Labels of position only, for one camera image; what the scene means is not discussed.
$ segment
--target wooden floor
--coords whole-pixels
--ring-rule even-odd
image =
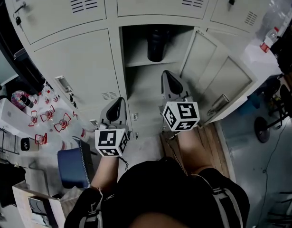
[[[203,144],[204,149],[210,156],[210,160],[212,165],[224,176],[229,176],[229,171],[227,167],[227,163],[225,160],[224,152],[222,149],[222,145],[220,143],[220,139],[217,134],[217,130],[213,123],[208,124],[203,128],[194,128],[197,137]],[[170,137],[173,136],[173,133],[164,133],[161,134],[161,143],[166,156],[172,157],[176,159],[180,165],[183,167],[183,163],[179,153],[179,147],[177,141],[168,141]]]

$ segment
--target black shirt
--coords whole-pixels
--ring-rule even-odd
[[[245,226],[249,201],[244,190],[216,169],[205,169],[199,175],[212,188],[227,188],[232,192]],[[186,176],[171,158],[133,166],[120,178],[113,193],[104,194],[100,208],[103,227],[129,227],[139,215],[147,212],[169,215],[191,228],[223,227],[212,189],[202,177]],[[64,227],[78,228],[84,217],[94,216],[101,197],[98,190],[86,189],[66,218]],[[225,199],[222,205],[230,227],[240,227],[232,203]],[[96,228],[97,224],[86,222],[84,227]]]

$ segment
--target black cable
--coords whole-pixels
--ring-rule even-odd
[[[280,135],[279,135],[279,138],[278,138],[277,144],[275,145],[275,148],[273,149],[273,151],[272,151],[271,154],[270,154],[270,157],[269,157],[269,160],[268,160],[268,162],[267,162],[266,168],[263,170],[263,173],[266,175],[265,194],[264,194],[263,205],[262,205],[262,207],[261,207],[260,217],[259,217],[259,219],[258,219],[258,223],[257,223],[257,225],[256,225],[257,227],[259,226],[259,223],[260,223],[260,220],[261,220],[261,217],[262,217],[263,208],[264,208],[264,205],[265,205],[265,202],[266,202],[267,185],[268,185],[268,171],[267,171],[267,169],[268,169],[268,167],[269,167],[269,163],[270,163],[270,161],[271,161],[271,158],[272,158],[272,156],[273,156],[273,153],[276,151],[276,149],[277,149],[277,147],[278,147],[278,144],[279,144],[279,141],[280,141],[280,138],[281,138],[281,134],[282,134],[283,131],[285,130],[286,125],[287,125],[287,123],[288,123],[289,120],[290,120],[290,118],[287,120],[287,122],[286,122],[284,128],[283,128],[282,131],[280,132]]]
[[[126,168],[125,168],[125,170],[127,171],[127,170],[128,170],[128,166],[129,166],[128,162],[125,161],[124,158],[122,158],[122,157],[120,157],[120,156],[118,157],[118,159],[122,160],[122,161],[126,164]]]

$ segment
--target person's arm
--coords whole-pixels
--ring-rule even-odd
[[[180,155],[188,174],[199,174],[206,168],[213,168],[210,157],[197,138],[195,130],[180,132],[178,139]]]
[[[117,183],[117,175],[118,158],[102,157],[91,182],[91,188],[102,188],[104,191],[111,191]]]

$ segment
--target open locker door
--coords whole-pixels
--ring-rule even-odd
[[[214,121],[256,82],[255,75],[228,48],[197,28],[183,61],[181,77],[198,103],[202,126]]]

